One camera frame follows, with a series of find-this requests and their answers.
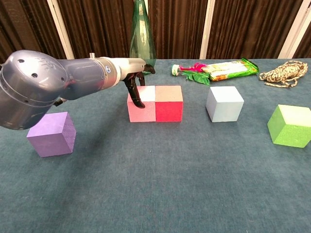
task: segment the rope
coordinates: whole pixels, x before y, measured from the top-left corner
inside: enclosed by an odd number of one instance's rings
[[[261,73],[260,80],[266,80],[265,84],[275,87],[294,87],[297,85],[297,79],[307,73],[308,65],[300,61],[287,61],[285,64],[269,72]]]

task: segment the cube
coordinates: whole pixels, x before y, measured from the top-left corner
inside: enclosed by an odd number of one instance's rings
[[[237,121],[244,100],[234,86],[214,86],[209,89],[206,109],[212,122]]]
[[[139,97],[145,104],[145,108],[137,108],[130,95],[127,97],[127,108],[130,122],[154,122],[156,121],[156,87],[137,86]]]
[[[311,140],[311,110],[279,104],[268,121],[274,144],[304,148]]]
[[[180,122],[183,115],[181,86],[155,87],[155,118],[157,122]]]
[[[68,112],[45,114],[27,134],[40,157],[73,152],[76,129]]]

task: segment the bottle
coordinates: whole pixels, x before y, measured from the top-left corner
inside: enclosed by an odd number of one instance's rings
[[[141,58],[155,67],[156,50],[144,0],[134,1],[130,57]]]

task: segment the curtain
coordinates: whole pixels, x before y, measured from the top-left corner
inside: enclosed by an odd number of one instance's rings
[[[128,57],[133,0],[58,0],[75,58]]]
[[[23,49],[66,58],[46,1],[0,0],[0,64]]]
[[[301,3],[216,0],[206,58],[277,58]]]
[[[311,58],[311,23],[299,43],[294,58]]]
[[[199,59],[208,0],[148,0],[159,59]]]

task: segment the teal carpet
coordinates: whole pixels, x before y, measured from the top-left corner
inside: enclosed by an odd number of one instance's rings
[[[265,72],[286,60],[252,61]],[[130,123],[120,83],[49,111],[74,122],[71,155],[40,158],[28,130],[0,128],[0,232],[310,232],[311,143],[274,145],[267,128],[278,104],[311,107],[311,59],[300,61],[309,71],[291,89],[256,75],[211,83],[236,86],[237,122],[211,123],[209,87],[171,76],[197,60],[158,60],[146,84],[182,86],[181,123]]]

